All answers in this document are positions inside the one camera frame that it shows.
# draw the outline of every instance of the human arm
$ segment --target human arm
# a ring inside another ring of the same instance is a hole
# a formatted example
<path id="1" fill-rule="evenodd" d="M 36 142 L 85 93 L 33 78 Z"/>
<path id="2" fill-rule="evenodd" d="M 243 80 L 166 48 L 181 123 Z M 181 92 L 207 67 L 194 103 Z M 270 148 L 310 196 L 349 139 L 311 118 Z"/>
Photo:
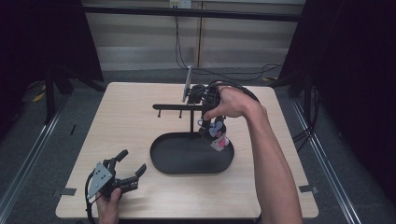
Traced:
<path id="1" fill-rule="evenodd" d="M 96 205 L 98 209 L 99 224 L 119 223 L 119 198 L 121 189 L 114 189 L 110 198 L 96 195 Z"/>
<path id="2" fill-rule="evenodd" d="M 253 151 L 257 197 L 262 222 L 302 223 L 297 189 L 289 165 L 271 128 L 266 109 L 232 87 L 219 87 L 221 102 L 204 119 L 217 116 L 244 117 Z"/>

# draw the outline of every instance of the forearm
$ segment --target forearm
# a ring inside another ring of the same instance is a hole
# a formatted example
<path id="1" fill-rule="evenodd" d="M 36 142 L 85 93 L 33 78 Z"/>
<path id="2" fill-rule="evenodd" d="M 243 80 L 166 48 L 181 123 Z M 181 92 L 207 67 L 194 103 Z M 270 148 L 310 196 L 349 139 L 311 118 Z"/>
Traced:
<path id="1" fill-rule="evenodd" d="M 263 223 L 302 223 L 293 176 L 265 109 L 253 108 L 245 118 L 250 132 Z"/>

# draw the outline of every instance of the wooden tabletop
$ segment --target wooden tabletop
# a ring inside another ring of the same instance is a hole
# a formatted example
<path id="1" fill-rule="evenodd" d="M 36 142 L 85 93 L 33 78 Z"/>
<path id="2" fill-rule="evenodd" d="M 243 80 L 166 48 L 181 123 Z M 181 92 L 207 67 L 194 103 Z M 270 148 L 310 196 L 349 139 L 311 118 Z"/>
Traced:
<path id="1" fill-rule="evenodd" d="M 131 177 L 143 164 L 147 171 L 139 189 L 120 200 L 121 218 L 254 218 L 260 214 L 253 173 L 253 158 L 244 119 L 225 120 L 227 136 L 235 150 L 230 167 L 216 175 L 165 175 L 153 166 L 149 150 L 164 133 L 189 132 L 190 112 L 158 111 L 155 104 L 182 105 L 184 85 L 116 82 L 108 85 L 66 188 L 74 196 L 62 196 L 56 215 L 86 217 L 84 186 L 96 163 L 128 149 L 129 155 L 116 165 L 117 178 Z M 247 87 L 267 108 L 271 126 L 290 165 L 296 188 L 308 185 L 276 95 L 271 88 Z M 201 113 L 195 113 L 198 120 Z M 303 217 L 316 217 L 318 207 L 312 192 L 301 193 Z M 93 216 L 97 217 L 96 205 Z"/>

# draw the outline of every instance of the black cable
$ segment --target black cable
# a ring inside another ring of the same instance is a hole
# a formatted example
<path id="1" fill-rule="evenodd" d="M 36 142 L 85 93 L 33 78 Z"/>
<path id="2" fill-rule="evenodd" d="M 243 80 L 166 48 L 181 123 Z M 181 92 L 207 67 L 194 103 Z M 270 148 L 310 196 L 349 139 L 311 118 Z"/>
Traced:
<path id="1" fill-rule="evenodd" d="M 90 200 L 88 199 L 88 185 L 90 184 L 90 180 L 93 177 L 93 172 L 94 170 L 88 175 L 87 182 L 85 183 L 85 203 L 87 204 L 87 209 L 85 211 L 87 211 L 87 217 L 90 223 L 96 224 L 92 216 L 92 205 L 96 200 L 93 201 L 93 203 L 90 203 Z"/>
<path id="2" fill-rule="evenodd" d="M 280 87 L 280 86 L 286 86 L 289 85 L 289 81 L 293 78 L 293 75 L 289 75 L 283 78 L 278 79 L 277 81 L 271 83 L 268 85 L 268 87 L 274 89 L 276 87 Z"/>
<path id="3" fill-rule="evenodd" d="M 343 8 L 343 6 L 344 6 L 344 3 L 345 3 L 345 0 L 343 0 L 342 2 L 341 2 L 341 5 L 340 5 L 340 7 L 337 9 L 337 13 L 336 13 L 336 16 L 335 16 L 335 19 L 333 20 L 333 22 L 332 22 L 332 26 L 331 26 L 331 29 L 330 29 L 330 34 L 327 36 L 327 39 L 325 40 L 325 44 L 324 44 L 324 47 L 321 49 L 321 53 L 320 53 L 320 55 L 321 55 L 321 57 L 320 57 L 320 60 L 319 60 L 319 62 L 320 61 L 322 61 L 322 59 L 323 59 L 323 57 L 324 57 L 324 54 L 325 54 L 325 49 L 327 48 L 327 46 L 329 45 L 329 43 L 330 43 L 330 39 L 332 38 L 332 34 L 334 33 L 334 27 L 335 27 L 335 24 L 337 23 L 337 18 L 338 18 L 338 15 L 340 14 L 340 12 L 341 12 L 341 9 Z M 316 101 L 316 115 L 315 115 L 315 117 L 314 117 L 314 121 L 313 122 L 316 122 L 316 119 L 318 118 L 318 104 L 319 104 L 319 98 L 317 99 L 317 101 Z M 308 137 L 307 137 L 307 139 L 311 136 L 311 133 L 313 132 L 313 129 L 309 132 L 309 135 L 308 135 Z M 302 144 L 300 147 L 299 147 L 299 149 L 297 149 L 297 151 L 299 151 L 302 147 L 303 147 L 303 145 L 304 144 Z"/>
<path id="4" fill-rule="evenodd" d="M 236 83 L 233 83 L 231 81 L 225 81 L 225 80 L 215 80 L 209 83 L 209 85 L 207 85 L 206 87 L 201 88 L 198 91 L 194 92 L 194 95 L 191 95 L 189 97 L 195 97 L 195 95 L 197 95 L 198 93 L 202 92 L 202 91 L 206 91 L 209 90 L 212 87 L 219 87 L 219 86 L 231 86 L 234 87 L 240 91 L 242 91 L 244 94 L 250 96 L 253 100 L 260 102 L 259 99 L 256 97 L 256 95 L 254 95 L 253 92 L 251 92 L 250 90 L 246 89 L 245 87 L 238 85 Z"/>
<path id="5" fill-rule="evenodd" d="M 176 24 L 176 47 L 175 47 L 175 52 L 176 52 L 176 62 L 177 65 L 182 68 L 182 69 L 186 69 L 188 70 L 188 66 L 184 63 L 183 61 L 183 56 L 181 54 L 181 46 L 180 46 L 180 37 L 179 37 L 179 33 L 178 33 L 178 17 L 175 16 L 175 24 Z M 259 79 L 262 77 L 262 75 L 266 72 L 269 72 L 271 70 L 274 70 L 275 68 L 282 66 L 283 64 L 279 64 L 279 63 L 268 63 L 266 65 L 264 65 L 262 67 L 262 70 L 260 72 L 246 72 L 246 73 L 215 73 L 215 72 L 211 72 L 209 70 L 205 70 L 202 68 L 192 68 L 191 71 L 196 74 L 196 75 L 200 75 L 200 76 L 208 76 L 208 75 L 215 75 L 215 76 L 219 76 L 219 77 L 224 77 L 224 78 L 228 78 L 230 80 L 233 81 L 253 81 L 256 79 Z M 227 75 L 257 75 L 256 77 L 253 78 L 235 78 L 235 77 L 227 77 Z"/>
<path id="6" fill-rule="evenodd" d="M 306 135 L 305 140 L 299 146 L 299 148 L 297 149 L 297 152 L 300 152 L 300 150 L 303 148 L 303 146 L 308 141 L 308 139 L 311 138 L 312 133 L 314 132 L 317 120 L 318 120 L 318 110 L 319 110 L 320 98 L 319 98 L 318 91 L 316 88 L 314 88 L 313 103 L 315 106 L 315 115 L 314 115 L 313 120 L 312 121 L 310 120 L 310 126 L 308 128 L 306 128 L 304 131 L 302 131 L 301 133 L 299 133 L 293 137 L 293 142 L 296 143 L 296 142 L 300 141 L 301 139 L 303 139 L 304 136 Z"/>
<path id="7" fill-rule="evenodd" d="M 177 65 L 178 65 L 180 68 L 189 69 L 189 68 L 187 67 L 187 65 L 184 64 L 183 56 L 181 55 L 180 38 L 179 38 L 179 35 L 178 35 L 178 17 L 177 17 L 177 16 L 175 16 L 175 24 L 176 24 L 176 62 L 177 62 Z M 183 66 L 184 66 L 184 67 L 181 66 L 180 63 L 178 62 L 178 56 L 180 56 L 180 60 L 181 60 L 181 62 L 183 63 Z"/>

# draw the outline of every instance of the wall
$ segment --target wall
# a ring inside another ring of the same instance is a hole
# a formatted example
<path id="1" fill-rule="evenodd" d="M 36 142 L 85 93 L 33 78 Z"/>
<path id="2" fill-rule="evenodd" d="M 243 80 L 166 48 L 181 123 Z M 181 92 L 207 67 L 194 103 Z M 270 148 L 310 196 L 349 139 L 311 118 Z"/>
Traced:
<path id="1" fill-rule="evenodd" d="M 192 8 L 299 15 L 304 5 L 300 0 L 272 2 L 193 1 Z M 108 5 L 108 1 L 97 0 L 85 0 L 83 3 Z M 169 1 L 111 1 L 111 5 L 169 7 Z M 178 67 L 174 17 L 86 15 L 104 71 Z M 200 67 L 261 67 L 265 63 L 283 63 L 296 23 L 178 18 L 178 26 L 185 64 Z"/>

